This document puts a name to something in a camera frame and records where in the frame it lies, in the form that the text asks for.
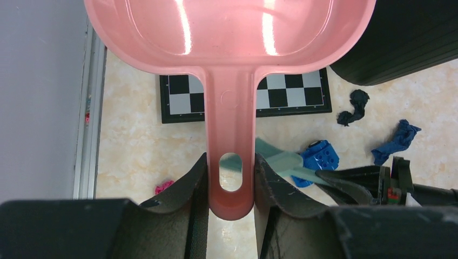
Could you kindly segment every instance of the pink plastic scoop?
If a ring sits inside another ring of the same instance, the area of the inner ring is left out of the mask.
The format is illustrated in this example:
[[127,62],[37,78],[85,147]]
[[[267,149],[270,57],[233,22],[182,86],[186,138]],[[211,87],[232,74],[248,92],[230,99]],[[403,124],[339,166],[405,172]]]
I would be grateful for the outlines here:
[[[192,74],[204,85],[209,203],[237,220],[253,207],[256,89],[270,73],[306,73],[343,56],[375,0],[85,0],[93,27],[120,59],[146,72]],[[241,187],[219,184],[237,153]]]

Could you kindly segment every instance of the blue toy block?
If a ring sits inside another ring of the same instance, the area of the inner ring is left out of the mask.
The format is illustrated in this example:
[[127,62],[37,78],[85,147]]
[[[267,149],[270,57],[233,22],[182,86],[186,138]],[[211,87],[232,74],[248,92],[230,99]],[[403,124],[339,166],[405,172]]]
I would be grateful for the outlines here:
[[[339,166],[339,156],[327,140],[320,140],[311,144],[301,157],[304,167],[312,170],[336,170]],[[291,176],[297,187],[307,187],[313,182]]]

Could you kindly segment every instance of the floor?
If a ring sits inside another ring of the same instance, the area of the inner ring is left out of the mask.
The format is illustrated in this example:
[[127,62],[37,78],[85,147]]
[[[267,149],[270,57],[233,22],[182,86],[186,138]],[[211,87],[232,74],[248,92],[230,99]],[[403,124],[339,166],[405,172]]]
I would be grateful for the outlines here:
[[[411,147],[397,155],[411,160],[415,183],[456,188],[458,174],[458,60],[373,87],[362,87],[371,99],[366,116],[350,127],[336,115],[352,111],[349,94],[359,88],[328,68],[333,113],[257,119],[257,136],[290,151],[327,139],[340,156],[340,169],[371,165],[370,150],[386,142],[400,119],[421,127]],[[176,180],[205,152],[203,122],[160,122],[158,77],[136,70],[107,54],[100,132],[97,198],[129,197],[142,202],[154,187]],[[225,172],[224,185],[239,175]],[[311,197],[332,205],[316,187]],[[253,212],[229,222],[210,212],[207,258],[257,258]]]

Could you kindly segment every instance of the chessboard border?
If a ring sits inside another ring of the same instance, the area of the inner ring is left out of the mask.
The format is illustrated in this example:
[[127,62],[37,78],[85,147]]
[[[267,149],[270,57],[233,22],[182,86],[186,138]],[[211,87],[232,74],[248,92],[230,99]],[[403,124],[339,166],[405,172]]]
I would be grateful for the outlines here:
[[[300,114],[331,113],[331,95],[329,92],[329,82],[326,68],[320,69],[319,72],[321,79],[321,91],[323,94],[323,105],[261,109],[256,110],[256,118]],[[168,83],[169,76],[159,76],[160,110],[162,123],[171,124],[182,122],[205,121],[204,112],[188,114],[170,114],[170,101],[168,95],[169,88],[167,87]]]

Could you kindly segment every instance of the black bin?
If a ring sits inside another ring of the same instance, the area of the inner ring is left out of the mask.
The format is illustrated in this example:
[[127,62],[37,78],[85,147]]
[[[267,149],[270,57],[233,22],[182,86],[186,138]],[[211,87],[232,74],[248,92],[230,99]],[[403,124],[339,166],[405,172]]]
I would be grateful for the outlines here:
[[458,0],[377,0],[361,39],[331,68],[375,85],[457,57]]

